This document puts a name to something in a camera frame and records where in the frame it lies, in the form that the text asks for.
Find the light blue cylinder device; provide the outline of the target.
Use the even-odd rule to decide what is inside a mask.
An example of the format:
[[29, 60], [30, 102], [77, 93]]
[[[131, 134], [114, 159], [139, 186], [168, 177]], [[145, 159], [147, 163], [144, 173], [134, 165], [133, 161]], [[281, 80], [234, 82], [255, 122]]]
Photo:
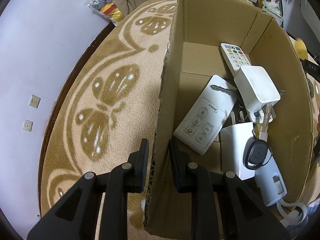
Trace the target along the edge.
[[[261, 191], [263, 202], [267, 207], [275, 205], [280, 215], [290, 225], [298, 225], [306, 218], [308, 214], [307, 207], [301, 202], [287, 203], [283, 200], [287, 195], [287, 189], [278, 165], [270, 151], [268, 151], [268, 155], [270, 155], [270, 159], [255, 171], [254, 176], [256, 185]], [[291, 217], [285, 212], [284, 207], [297, 207], [300, 210], [300, 214], [296, 217]]]

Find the black car key fob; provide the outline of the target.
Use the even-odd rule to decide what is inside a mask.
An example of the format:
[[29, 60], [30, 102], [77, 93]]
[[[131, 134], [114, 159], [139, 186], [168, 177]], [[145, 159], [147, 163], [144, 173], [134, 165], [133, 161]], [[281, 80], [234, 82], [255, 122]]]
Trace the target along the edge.
[[253, 129], [254, 140], [249, 145], [247, 152], [244, 154], [244, 166], [249, 170], [257, 170], [266, 166], [273, 157], [272, 150], [267, 143], [268, 125], [272, 117], [272, 105], [265, 105], [263, 122]]

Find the white wall remote holder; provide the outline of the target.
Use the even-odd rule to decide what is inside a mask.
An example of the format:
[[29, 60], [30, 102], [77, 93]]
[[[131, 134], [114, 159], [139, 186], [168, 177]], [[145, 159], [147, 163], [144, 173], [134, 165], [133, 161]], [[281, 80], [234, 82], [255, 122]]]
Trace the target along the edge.
[[236, 123], [234, 112], [231, 112], [231, 121], [230, 126], [220, 131], [222, 172], [231, 171], [241, 180], [253, 178], [255, 171], [247, 169], [244, 165], [244, 155], [254, 141], [253, 123]]

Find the white air conditioner remote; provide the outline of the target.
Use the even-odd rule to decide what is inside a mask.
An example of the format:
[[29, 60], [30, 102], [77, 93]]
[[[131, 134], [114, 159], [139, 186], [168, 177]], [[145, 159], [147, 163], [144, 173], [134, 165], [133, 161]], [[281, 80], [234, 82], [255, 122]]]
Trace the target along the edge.
[[220, 76], [213, 75], [173, 133], [174, 137], [199, 155], [204, 155], [207, 152], [237, 100], [236, 96], [212, 89], [212, 85], [236, 90]]

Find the white square power adapter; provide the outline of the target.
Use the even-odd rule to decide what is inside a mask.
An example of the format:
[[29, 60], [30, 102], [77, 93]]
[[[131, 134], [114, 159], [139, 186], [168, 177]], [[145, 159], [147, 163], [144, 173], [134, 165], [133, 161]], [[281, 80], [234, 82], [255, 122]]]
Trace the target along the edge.
[[273, 106], [280, 100], [275, 84], [262, 66], [241, 66], [234, 82], [251, 113], [259, 111], [267, 103]]

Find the white TV remote coloured buttons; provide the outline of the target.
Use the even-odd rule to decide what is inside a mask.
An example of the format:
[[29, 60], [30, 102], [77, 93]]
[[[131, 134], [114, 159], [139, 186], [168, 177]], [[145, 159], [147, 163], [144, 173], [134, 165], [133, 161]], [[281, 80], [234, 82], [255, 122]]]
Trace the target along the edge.
[[[223, 58], [231, 71], [233, 77], [236, 76], [238, 70], [241, 66], [250, 66], [251, 63], [247, 56], [244, 54], [242, 49], [239, 46], [221, 43], [220, 44], [221, 53]], [[249, 119], [255, 124], [261, 124], [263, 122], [264, 113], [260, 109], [257, 112], [251, 113], [248, 112]]]

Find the yellow oval banana gadget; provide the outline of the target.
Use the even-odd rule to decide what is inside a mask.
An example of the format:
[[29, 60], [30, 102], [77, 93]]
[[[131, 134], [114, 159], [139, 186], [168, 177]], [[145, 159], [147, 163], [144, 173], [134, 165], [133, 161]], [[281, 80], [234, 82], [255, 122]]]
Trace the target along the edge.
[[294, 47], [295, 47], [295, 50], [296, 50], [296, 53], [297, 53], [298, 57], [301, 60], [308, 59], [308, 50], [306, 48], [305, 43], [303, 42], [303, 40], [301, 38], [297, 38], [295, 40]]

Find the brown cardboard box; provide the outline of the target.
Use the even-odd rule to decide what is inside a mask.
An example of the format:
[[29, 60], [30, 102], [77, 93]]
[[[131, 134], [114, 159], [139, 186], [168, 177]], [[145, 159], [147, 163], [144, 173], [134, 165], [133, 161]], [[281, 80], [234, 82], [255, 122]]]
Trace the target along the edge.
[[283, 29], [241, 0], [178, 0], [165, 59], [145, 207], [148, 233], [191, 238], [191, 195], [176, 191], [167, 152], [174, 129], [213, 75], [232, 81], [220, 44], [239, 46], [285, 95], [276, 103], [268, 143], [287, 188], [285, 200], [310, 202], [305, 186], [313, 156], [313, 111], [306, 75]]

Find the beige patterned blanket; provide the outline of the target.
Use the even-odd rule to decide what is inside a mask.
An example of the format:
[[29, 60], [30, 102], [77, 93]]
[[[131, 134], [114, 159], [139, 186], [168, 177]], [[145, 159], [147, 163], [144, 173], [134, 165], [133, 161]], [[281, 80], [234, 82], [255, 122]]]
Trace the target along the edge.
[[[129, 237], [162, 238], [146, 231], [145, 207], [162, 73], [177, 3], [151, 0], [140, 5], [84, 65], [60, 109], [44, 156], [40, 189], [43, 215], [84, 173], [111, 171], [146, 138], [147, 187], [143, 194], [129, 195]], [[313, 156], [305, 190], [310, 202], [319, 197], [319, 165]]]

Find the bag of plush toys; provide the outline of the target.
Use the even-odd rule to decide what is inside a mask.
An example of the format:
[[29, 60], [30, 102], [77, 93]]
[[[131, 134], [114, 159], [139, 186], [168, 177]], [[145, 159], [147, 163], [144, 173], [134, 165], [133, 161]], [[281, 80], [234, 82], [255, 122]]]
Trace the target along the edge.
[[111, 21], [115, 26], [124, 18], [114, 0], [87, 0], [85, 5], [100, 16]]

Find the lower wall socket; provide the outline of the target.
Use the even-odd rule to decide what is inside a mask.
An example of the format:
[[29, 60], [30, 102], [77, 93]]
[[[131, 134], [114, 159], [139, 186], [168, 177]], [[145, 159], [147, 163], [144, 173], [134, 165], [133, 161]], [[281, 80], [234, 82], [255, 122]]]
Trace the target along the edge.
[[23, 122], [23, 130], [27, 131], [27, 132], [31, 132], [33, 127], [33, 122], [30, 120], [24, 120]]

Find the wall socket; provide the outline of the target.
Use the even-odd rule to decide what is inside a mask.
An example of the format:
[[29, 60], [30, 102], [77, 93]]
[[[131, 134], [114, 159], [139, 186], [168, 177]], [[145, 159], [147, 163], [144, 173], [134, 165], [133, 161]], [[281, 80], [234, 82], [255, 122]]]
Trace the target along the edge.
[[38, 96], [32, 95], [29, 101], [29, 106], [38, 108], [40, 101], [41, 101], [41, 98], [39, 98]]
[[30, 120], [24, 120], [23, 122], [23, 130], [27, 131], [27, 132], [31, 132], [33, 127], [33, 122]]

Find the upper wall socket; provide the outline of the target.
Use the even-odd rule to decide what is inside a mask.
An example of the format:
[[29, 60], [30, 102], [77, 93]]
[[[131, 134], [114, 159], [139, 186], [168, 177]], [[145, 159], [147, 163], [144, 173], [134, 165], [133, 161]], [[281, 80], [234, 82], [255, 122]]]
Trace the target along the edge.
[[38, 108], [40, 101], [41, 101], [41, 98], [39, 98], [38, 96], [32, 95], [29, 101], [29, 106]]

